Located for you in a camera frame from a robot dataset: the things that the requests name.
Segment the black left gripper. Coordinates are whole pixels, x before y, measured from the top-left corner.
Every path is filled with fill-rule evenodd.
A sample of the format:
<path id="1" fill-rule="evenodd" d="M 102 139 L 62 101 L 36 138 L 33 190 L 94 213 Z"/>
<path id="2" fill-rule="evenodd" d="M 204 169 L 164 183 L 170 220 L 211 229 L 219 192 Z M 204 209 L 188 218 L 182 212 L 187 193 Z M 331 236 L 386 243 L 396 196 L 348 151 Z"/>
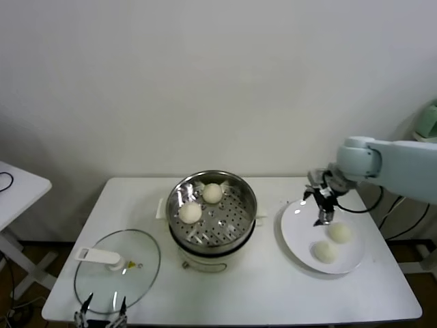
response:
<path id="1" fill-rule="evenodd" d="M 109 322 L 108 320 L 94 320 L 86 319 L 86 313 L 89 309 L 89 304 L 93 298 L 93 293 L 91 293 L 86 301 L 83 303 L 79 311 L 74 313 L 74 324 L 75 327 L 86 327 L 86 328 L 106 328 L 108 327 L 127 327 L 127 315 L 126 315 L 126 298 L 123 299 L 122 306 L 120 308 L 118 317 Z"/>

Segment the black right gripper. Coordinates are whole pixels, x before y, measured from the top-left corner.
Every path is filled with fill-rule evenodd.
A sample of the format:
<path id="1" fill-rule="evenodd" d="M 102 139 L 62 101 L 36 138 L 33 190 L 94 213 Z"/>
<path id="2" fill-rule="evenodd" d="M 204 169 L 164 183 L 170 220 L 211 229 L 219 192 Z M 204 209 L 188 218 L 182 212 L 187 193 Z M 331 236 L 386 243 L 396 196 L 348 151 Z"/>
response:
<path id="1" fill-rule="evenodd" d="M 313 227 L 330 225 L 333 221 L 333 212 L 337 204 L 337 197 L 334 191 L 330 187 L 318 187 L 306 184 L 302 199 L 306 200 L 311 195 L 315 195 L 315 200 L 320 209 L 318 219 L 313 224 Z"/>

